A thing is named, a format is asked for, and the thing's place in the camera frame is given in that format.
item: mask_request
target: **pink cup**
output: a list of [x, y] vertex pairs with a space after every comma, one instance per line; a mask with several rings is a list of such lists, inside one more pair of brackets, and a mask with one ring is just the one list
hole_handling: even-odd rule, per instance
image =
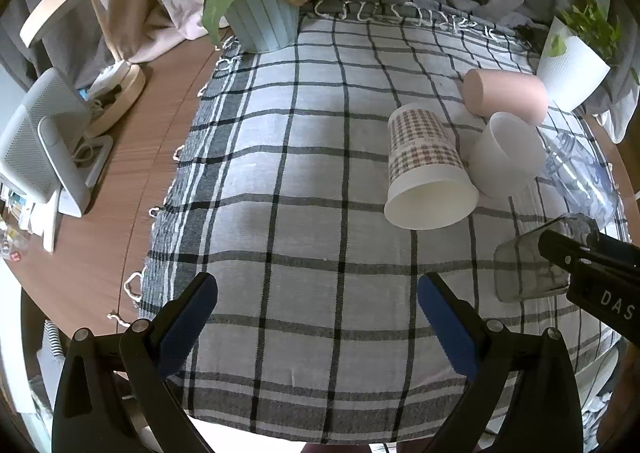
[[508, 70], [469, 70], [462, 85], [462, 99], [475, 115], [509, 112], [532, 126], [545, 120], [548, 108], [546, 88], [540, 79]]

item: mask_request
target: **blue gripper pad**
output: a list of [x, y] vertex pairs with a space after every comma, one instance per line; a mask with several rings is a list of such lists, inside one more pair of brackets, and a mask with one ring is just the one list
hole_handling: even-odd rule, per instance
[[207, 274], [159, 343], [156, 369], [162, 379], [180, 372], [217, 302], [218, 284]]
[[429, 274], [425, 274], [418, 280], [418, 303], [454, 371], [472, 381], [479, 368], [476, 344], [451, 306], [458, 303], [458, 299], [440, 276], [433, 274], [433, 277], [432, 280]]

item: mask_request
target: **white plant pot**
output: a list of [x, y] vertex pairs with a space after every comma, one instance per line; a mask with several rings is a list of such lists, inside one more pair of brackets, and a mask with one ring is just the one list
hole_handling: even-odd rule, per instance
[[[566, 51], [551, 57], [551, 42], [556, 34]], [[536, 75], [544, 83], [550, 102], [563, 112], [577, 108], [602, 83], [610, 68], [584, 41], [554, 18], [542, 51]]]

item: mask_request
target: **white cup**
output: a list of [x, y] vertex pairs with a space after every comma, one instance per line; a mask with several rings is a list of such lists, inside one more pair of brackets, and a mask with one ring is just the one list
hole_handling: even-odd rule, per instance
[[478, 190], [438, 116], [421, 102], [398, 108], [388, 122], [386, 219], [402, 229], [438, 229], [478, 205]]
[[513, 113], [497, 112], [469, 156], [469, 176], [485, 195], [509, 197], [538, 175], [545, 157], [535, 128]]

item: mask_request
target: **gray and white tablecloth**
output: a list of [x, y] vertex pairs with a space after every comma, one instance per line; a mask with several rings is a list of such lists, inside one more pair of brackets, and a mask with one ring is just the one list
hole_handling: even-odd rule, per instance
[[[465, 160], [486, 120], [466, 111], [462, 76], [537, 64], [513, 32], [433, 2], [393, 2], [316, 1], [279, 52], [231, 43], [202, 97], [152, 232], [141, 304], [151, 318], [198, 271], [218, 281], [218, 305], [172, 379], [198, 419], [309, 442], [432, 435], [465, 379], [417, 307], [427, 271], [512, 331], [558, 327], [576, 371], [618, 339], [563, 295], [495, 296], [495, 247], [566, 211], [548, 179], [481, 195], [473, 214], [436, 231], [386, 221], [389, 115], [424, 101]], [[573, 133], [604, 165], [573, 115], [550, 110], [541, 130]], [[622, 213], [607, 233], [628, 239]]]

